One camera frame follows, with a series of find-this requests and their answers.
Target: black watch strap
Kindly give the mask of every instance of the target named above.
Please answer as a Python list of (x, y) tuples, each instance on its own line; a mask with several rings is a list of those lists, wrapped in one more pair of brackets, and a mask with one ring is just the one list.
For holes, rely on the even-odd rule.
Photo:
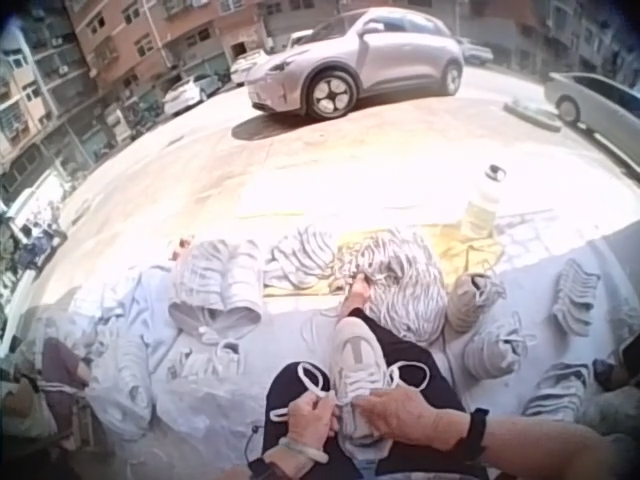
[(267, 463), (259, 457), (247, 464), (251, 472), (251, 480), (290, 480), (289, 477), (274, 463)]
[(482, 440), (487, 429), (489, 410), (476, 408), (471, 412), (467, 436), (458, 440), (451, 453), (463, 462), (477, 462), (484, 453)]

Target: plastic bottle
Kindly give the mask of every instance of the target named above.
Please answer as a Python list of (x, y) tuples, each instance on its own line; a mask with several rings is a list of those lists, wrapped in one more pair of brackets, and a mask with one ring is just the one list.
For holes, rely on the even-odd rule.
[(474, 189), (460, 224), (460, 232), (468, 238), (486, 238), (493, 233), (502, 197), (502, 181), (507, 172), (491, 164)]

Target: side mirror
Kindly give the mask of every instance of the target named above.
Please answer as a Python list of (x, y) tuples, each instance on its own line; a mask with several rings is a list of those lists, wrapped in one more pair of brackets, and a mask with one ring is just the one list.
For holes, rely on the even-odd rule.
[(365, 35), (369, 35), (371, 33), (382, 33), (384, 32), (384, 25), (379, 22), (368, 22), (365, 23), (362, 28), (358, 31), (358, 35), (364, 37)]

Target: black pants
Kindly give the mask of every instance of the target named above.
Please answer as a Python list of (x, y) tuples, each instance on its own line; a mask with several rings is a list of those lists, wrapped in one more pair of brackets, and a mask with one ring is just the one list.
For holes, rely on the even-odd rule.
[[(462, 402), (447, 379), (442, 375), (431, 353), (415, 343), (402, 340), (386, 328), (378, 325), (369, 318), (362, 309), (356, 308), (349, 314), (360, 318), (374, 333), (387, 365), (399, 361), (419, 362), (427, 366), (431, 372), (429, 384), (422, 391), (422, 395), (435, 408), (448, 408), (464, 411)], [(287, 435), (286, 422), (275, 423), (269, 418), (269, 412), (276, 408), (285, 408), (306, 391), (306, 387), (298, 377), (297, 363), (287, 365), (273, 380), (267, 393), (267, 408), (265, 414), (265, 428), (263, 439), (263, 453), (278, 444), (278, 440)], [(416, 368), (404, 368), (401, 371), (402, 380), (408, 385), (419, 385), (424, 372)], [(329, 377), (323, 372), (323, 385), (329, 386)], [(351, 459), (342, 451), (334, 438), (327, 440), (325, 452), (329, 455), (329, 462), (325, 465), (316, 464), (305, 476), (305, 480), (352, 480), (361, 478), (359, 471)], [(484, 468), (465, 465), (457, 462), (446, 452), (430, 447), (417, 447), (395, 442), (389, 456), (378, 463), (378, 475), (399, 472), (442, 472), (471, 475), (477, 478), (488, 478)]]

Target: white car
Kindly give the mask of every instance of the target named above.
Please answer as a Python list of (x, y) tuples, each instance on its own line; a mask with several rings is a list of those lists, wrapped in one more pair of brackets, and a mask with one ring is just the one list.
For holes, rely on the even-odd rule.
[(640, 167), (640, 94), (590, 73), (551, 73), (548, 102), (568, 124), (599, 133)]
[(490, 48), (476, 45), (470, 38), (458, 37), (456, 41), (462, 48), (462, 55), (466, 63), (485, 65), (493, 62), (493, 51)]
[(164, 113), (179, 115), (191, 107), (204, 103), (220, 88), (217, 77), (199, 73), (176, 83), (164, 96)]
[(240, 55), (231, 66), (231, 71), (229, 72), (231, 74), (231, 81), (238, 87), (241, 87), (247, 80), (247, 75), (249, 75), (251, 69), (256, 65), (266, 62), (268, 59), (269, 55), (262, 49)]
[(287, 43), (287, 50), (291, 50), (294, 47), (300, 45), (300, 43), (307, 38), (313, 30), (300, 30), (299, 32), (294, 32), (289, 37), (289, 42)]

